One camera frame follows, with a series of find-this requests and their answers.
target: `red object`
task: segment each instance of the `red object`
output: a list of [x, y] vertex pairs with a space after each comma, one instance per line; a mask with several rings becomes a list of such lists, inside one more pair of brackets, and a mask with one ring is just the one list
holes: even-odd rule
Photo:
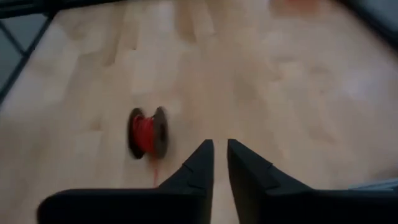
[[154, 154], [155, 132], [153, 117], [145, 118], [141, 115], [137, 115], [132, 122], [132, 128], [134, 133], [133, 138], [137, 146], [144, 152]]

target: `wooden floor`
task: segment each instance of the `wooden floor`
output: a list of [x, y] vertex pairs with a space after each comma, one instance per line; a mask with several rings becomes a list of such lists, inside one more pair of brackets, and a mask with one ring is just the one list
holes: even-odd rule
[[331, 1], [147, 0], [59, 13], [0, 111], [0, 219], [59, 190], [152, 187], [126, 148], [158, 106], [159, 181], [215, 142], [213, 223], [237, 223], [226, 139], [314, 188], [398, 176], [398, 59]]

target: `hardwood floor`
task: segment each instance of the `hardwood floor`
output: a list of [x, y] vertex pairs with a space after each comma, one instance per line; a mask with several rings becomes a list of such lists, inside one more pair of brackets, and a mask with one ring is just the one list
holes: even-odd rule
[[398, 60], [326, 0], [148, 0], [60, 12], [0, 111], [0, 217], [59, 190], [152, 187], [131, 109], [168, 111], [160, 182], [214, 139], [213, 223], [237, 223], [235, 138], [314, 188], [397, 177]]

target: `spool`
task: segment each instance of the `spool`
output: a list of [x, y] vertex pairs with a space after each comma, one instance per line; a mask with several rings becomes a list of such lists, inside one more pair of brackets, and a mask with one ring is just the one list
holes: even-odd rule
[[134, 108], [127, 124], [127, 141], [136, 159], [145, 153], [156, 159], [163, 158], [169, 146], [169, 127], [163, 107], [158, 107], [155, 115], [148, 118], [140, 108]]

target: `red wire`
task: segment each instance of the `red wire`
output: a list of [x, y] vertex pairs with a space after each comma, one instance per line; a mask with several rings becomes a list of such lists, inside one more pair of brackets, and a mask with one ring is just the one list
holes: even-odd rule
[[144, 152], [155, 153], [154, 119], [137, 115], [132, 122], [134, 141]]

